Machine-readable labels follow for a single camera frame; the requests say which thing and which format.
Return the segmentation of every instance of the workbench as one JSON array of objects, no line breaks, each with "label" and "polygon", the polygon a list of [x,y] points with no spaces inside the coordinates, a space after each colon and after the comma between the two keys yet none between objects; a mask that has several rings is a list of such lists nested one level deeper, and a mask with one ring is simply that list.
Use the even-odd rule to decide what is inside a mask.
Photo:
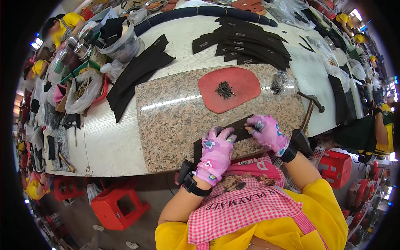
[{"label": "workbench", "polygon": [[[177,6],[181,5],[183,2],[184,0],[179,0]],[[275,20],[269,13],[267,13],[266,16]],[[269,114],[269,110],[272,111],[274,117],[277,116],[276,119],[280,123],[282,132],[290,135],[291,130],[300,127],[309,104],[307,99],[300,98],[295,94],[298,90],[305,94],[316,95],[320,103],[327,107],[325,112],[322,114],[319,114],[318,109],[314,108],[315,110],[312,113],[308,126],[309,136],[314,136],[336,127],[334,96],[332,88],[327,81],[328,77],[324,67],[322,66],[321,68],[320,65],[318,67],[318,72],[312,75],[302,74],[299,72],[299,69],[296,68],[299,64],[303,63],[303,61],[301,61],[301,55],[306,55],[306,57],[310,58],[312,61],[309,61],[308,65],[304,65],[305,68],[308,67],[312,69],[312,65],[321,63],[321,61],[318,61],[319,57],[316,53],[307,51],[299,45],[299,42],[304,43],[299,36],[321,37],[320,34],[315,30],[302,30],[281,23],[278,23],[277,28],[259,24],[265,31],[274,32],[287,40],[289,43],[284,43],[284,45],[288,51],[290,53],[295,52],[296,55],[298,55],[292,55],[293,61],[290,62],[291,68],[288,69],[288,75],[292,74],[296,77],[297,86],[285,89],[287,92],[283,95],[273,96],[267,93],[270,91],[268,90],[268,84],[271,84],[271,79],[268,78],[268,76],[263,76],[262,72],[260,72],[256,75],[259,77],[261,83],[264,81],[265,86],[260,98],[269,100],[269,103],[263,104],[267,106],[261,106],[264,107],[264,109],[261,110],[257,107],[252,108],[250,105],[247,105],[246,110],[244,110],[241,106],[245,105],[245,103],[234,108],[232,112],[215,114],[215,120],[210,120],[208,119],[208,116],[205,116],[204,126],[198,127],[200,124],[199,122],[194,122],[192,127],[190,124],[182,124],[181,130],[184,130],[186,134],[191,135],[188,138],[180,139],[182,141],[186,140],[184,147],[181,147],[182,150],[176,146],[168,146],[169,143],[171,143],[169,137],[172,137],[171,140],[177,140],[176,134],[169,134],[170,131],[168,130],[159,132],[157,134],[160,136],[159,140],[163,141],[163,147],[157,149],[154,148],[155,146],[160,145],[154,141],[155,130],[146,132],[143,128],[143,121],[146,121],[146,126],[153,125],[154,127],[161,128],[162,126],[160,124],[163,121],[158,120],[160,117],[163,119],[176,119],[177,117],[183,119],[181,116],[191,116],[192,114],[191,109],[187,109],[188,113],[185,113],[185,108],[190,106],[189,102],[182,102],[184,104],[171,104],[172,110],[175,113],[171,114],[166,111],[164,112],[164,116],[161,116],[162,112],[160,111],[155,113],[155,116],[149,116],[149,113],[142,112],[143,106],[157,103],[156,99],[153,100],[153,97],[149,95],[149,93],[151,93],[151,88],[153,88],[153,90],[154,88],[157,88],[156,86],[158,85],[156,83],[165,84],[167,79],[166,77],[169,76],[170,78],[168,79],[176,81],[169,82],[169,84],[174,84],[177,86],[177,89],[182,89],[180,84],[185,83],[185,77],[197,77],[201,72],[205,74],[209,72],[207,68],[221,68],[236,65],[236,60],[224,62],[223,56],[214,55],[217,45],[213,45],[195,55],[192,54],[192,40],[200,37],[202,34],[213,32],[213,30],[220,27],[219,23],[214,22],[216,18],[217,17],[212,16],[194,16],[175,19],[152,27],[142,34],[139,38],[144,42],[146,48],[160,35],[165,34],[169,41],[165,52],[176,57],[176,59],[166,67],[159,69],[147,83],[143,83],[136,87],[136,95],[126,107],[119,123],[115,123],[114,113],[110,109],[107,99],[102,99],[93,103],[89,108],[87,116],[81,117],[81,129],[76,129],[77,146],[75,146],[74,128],[70,128],[67,131],[70,163],[75,167],[76,172],[52,171],[52,164],[49,161],[47,162],[46,171],[59,175],[111,177],[133,176],[177,170],[180,168],[180,162],[182,160],[193,160],[191,158],[193,154],[193,142],[201,138],[202,133],[206,132],[204,130],[216,125],[226,126],[231,122],[248,116],[249,114]],[[253,72],[256,72],[257,70],[259,71],[260,68],[267,69],[272,67],[264,64],[246,66],[249,66]],[[162,89],[164,87],[167,88],[168,85],[162,85],[159,88]],[[360,99],[359,97],[357,98],[357,91],[353,91],[353,93],[355,95],[354,102],[357,109],[361,106],[361,103],[356,104],[356,102],[360,102]],[[176,93],[174,93],[171,96],[168,96],[164,93],[162,94],[162,97],[164,98],[163,102],[193,95],[189,92],[180,92],[179,94],[180,95],[176,95]],[[201,98],[196,100],[200,101],[201,104],[204,105]],[[361,115],[362,111],[360,112],[360,110],[358,110],[357,118],[360,118]],[[251,145],[254,146],[253,151],[259,150],[254,142],[249,141],[244,144],[246,145],[239,147],[243,150],[242,152],[236,148],[236,156],[251,153],[248,148]],[[154,150],[157,154],[153,153],[153,156],[150,156],[149,154],[151,154],[151,150]]]}]

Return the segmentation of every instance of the hand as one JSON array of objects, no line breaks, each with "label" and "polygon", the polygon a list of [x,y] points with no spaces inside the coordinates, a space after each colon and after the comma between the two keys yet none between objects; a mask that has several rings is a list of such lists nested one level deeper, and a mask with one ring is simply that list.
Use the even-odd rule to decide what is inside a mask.
[{"label": "hand", "polygon": [[47,179],[48,179],[48,176],[47,176],[46,172],[43,172],[40,175],[40,183],[44,185],[44,183],[45,183],[45,181],[47,181]]},{"label": "hand", "polygon": [[272,116],[253,115],[247,119],[245,129],[263,146],[269,147],[281,157],[289,146],[289,137],[281,133],[278,122]]},{"label": "hand", "polygon": [[199,179],[215,186],[221,175],[226,171],[232,159],[233,144],[236,141],[234,128],[213,127],[202,138],[201,162],[197,164],[197,170],[193,174]]}]

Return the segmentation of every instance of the wrist strap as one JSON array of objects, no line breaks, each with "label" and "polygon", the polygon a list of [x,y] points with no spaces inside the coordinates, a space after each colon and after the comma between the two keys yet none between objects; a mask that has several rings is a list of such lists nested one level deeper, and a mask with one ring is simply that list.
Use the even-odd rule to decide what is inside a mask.
[{"label": "wrist strap", "polygon": [[211,194],[211,191],[212,191],[212,188],[210,188],[209,190],[202,190],[201,188],[198,188],[197,182],[193,179],[192,173],[190,173],[186,176],[183,186],[185,187],[186,191],[188,191],[189,193],[193,193],[193,194],[195,194],[197,196],[201,196],[201,197]]}]

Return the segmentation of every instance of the apron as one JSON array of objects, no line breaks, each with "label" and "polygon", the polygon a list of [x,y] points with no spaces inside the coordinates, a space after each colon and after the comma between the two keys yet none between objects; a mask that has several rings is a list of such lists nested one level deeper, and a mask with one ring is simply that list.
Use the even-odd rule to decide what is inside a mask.
[{"label": "apron", "polygon": [[[273,167],[271,171],[282,172]],[[232,192],[221,193],[223,189],[215,186],[205,198],[206,202],[190,214],[188,243],[195,244],[196,250],[208,250],[213,239],[263,220],[282,217],[291,217],[304,235],[316,230],[302,211],[303,203],[294,201],[282,190],[283,173],[279,176],[282,176],[283,182],[279,182],[278,186],[265,186],[256,178],[243,178],[246,183],[244,188]]]},{"label": "apron", "polygon": [[64,27],[66,28],[64,35],[62,35],[62,39],[61,39],[61,43],[63,43],[65,40],[67,40],[67,38],[70,36],[70,34],[74,31],[74,28],[69,27],[64,20],[61,18],[60,22],[62,23],[62,25],[64,25]]}]

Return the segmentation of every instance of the red plastic stool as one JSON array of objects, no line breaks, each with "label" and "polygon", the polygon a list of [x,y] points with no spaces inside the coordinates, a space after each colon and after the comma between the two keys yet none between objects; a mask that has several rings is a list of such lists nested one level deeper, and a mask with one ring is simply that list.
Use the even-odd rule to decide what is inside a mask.
[{"label": "red plastic stool", "polygon": [[[130,179],[123,184],[105,189],[91,201],[94,213],[105,228],[124,230],[150,208],[147,202],[143,204],[140,202],[133,189],[135,184]],[[118,201],[126,195],[135,207],[132,211],[118,206]]]},{"label": "red plastic stool", "polygon": [[322,178],[327,180],[332,188],[341,188],[350,179],[351,156],[335,151],[326,151],[320,164],[325,164],[328,169],[322,170]]},{"label": "red plastic stool", "polygon": [[78,191],[74,178],[71,176],[56,177],[53,180],[54,190],[51,191],[58,201],[75,198],[85,194],[85,191]]}]

